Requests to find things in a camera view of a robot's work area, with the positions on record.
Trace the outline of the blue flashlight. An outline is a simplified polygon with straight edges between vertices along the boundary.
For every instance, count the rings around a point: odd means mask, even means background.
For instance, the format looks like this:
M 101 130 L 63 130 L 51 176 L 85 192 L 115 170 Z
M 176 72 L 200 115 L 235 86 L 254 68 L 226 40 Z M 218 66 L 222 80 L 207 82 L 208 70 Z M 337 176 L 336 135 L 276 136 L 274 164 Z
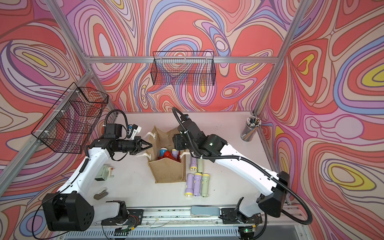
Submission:
M 165 152 L 167 152 L 167 151 L 168 151 L 167 148 L 161 148 L 161 149 L 160 149 L 160 157 L 163 157 L 164 154 L 165 154 Z

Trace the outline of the red white flashlight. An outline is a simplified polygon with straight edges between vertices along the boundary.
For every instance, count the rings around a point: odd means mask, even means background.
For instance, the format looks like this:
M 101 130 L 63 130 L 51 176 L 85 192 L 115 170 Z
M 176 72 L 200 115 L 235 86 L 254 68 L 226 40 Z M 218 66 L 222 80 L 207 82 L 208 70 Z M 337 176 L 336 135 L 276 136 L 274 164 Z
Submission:
M 171 160 L 173 160 L 173 161 L 180 162 L 180 158 L 179 158 L 178 160 L 176 160 L 176 159 L 172 156 L 171 152 L 170 152 L 170 151 L 165 152 L 165 154 L 164 154 L 164 158 L 168 158 L 168 159 L 171 159 Z

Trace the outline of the brown burlap tote bag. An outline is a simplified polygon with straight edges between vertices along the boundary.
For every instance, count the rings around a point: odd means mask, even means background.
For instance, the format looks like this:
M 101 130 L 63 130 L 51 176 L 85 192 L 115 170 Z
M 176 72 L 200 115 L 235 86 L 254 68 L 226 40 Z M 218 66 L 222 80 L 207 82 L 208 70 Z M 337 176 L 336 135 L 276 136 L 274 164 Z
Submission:
M 161 148 L 167 148 L 170 152 L 174 149 L 173 136 L 178 133 L 176 128 L 164 132 L 158 127 L 154 127 L 148 132 L 148 142 L 153 146 L 149 153 L 141 153 L 140 155 L 146 157 L 156 184 L 179 183 L 185 182 L 187 179 L 186 163 L 188 155 L 184 150 L 179 153 L 182 155 L 180 162 L 168 158 L 158 160 Z

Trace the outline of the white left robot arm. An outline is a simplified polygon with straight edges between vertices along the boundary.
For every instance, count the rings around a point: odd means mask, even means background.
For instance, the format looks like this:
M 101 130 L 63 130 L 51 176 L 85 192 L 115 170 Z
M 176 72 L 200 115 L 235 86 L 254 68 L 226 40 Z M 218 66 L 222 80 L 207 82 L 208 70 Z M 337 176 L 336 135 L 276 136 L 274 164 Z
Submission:
M 86 156 L 72 176 L 55 194 L 47 194 L 42 202 L 48 229 L 59 231 L 85 231 L 100 221 L 125 223 L 129 218 L 124 201 L 109 201 L 92 206 L 87 194 L 99 171 L 115 153 L 136 155 L 153 145 L 141 137 L 133 140 L 99 138 L 86 149 Z

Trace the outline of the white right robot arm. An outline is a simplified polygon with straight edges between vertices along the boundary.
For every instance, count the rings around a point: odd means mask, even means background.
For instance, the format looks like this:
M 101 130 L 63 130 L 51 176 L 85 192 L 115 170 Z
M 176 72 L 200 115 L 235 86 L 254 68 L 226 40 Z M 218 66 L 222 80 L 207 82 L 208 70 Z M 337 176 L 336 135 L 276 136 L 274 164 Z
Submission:
M 250 217 L 259 212 L 278 218 L 283 211 L 290 176 L 281 171 L 276 173 L 249 160 L 218 135 L 206 136 L 188 116 L 179 120 L 178 131 L 173 141 L 177 150 L 190 150 L 198 159 L 209 160 L 224 166 L 255 186 L 260 196 L 253 203 L 240 201 L 239 211 Z

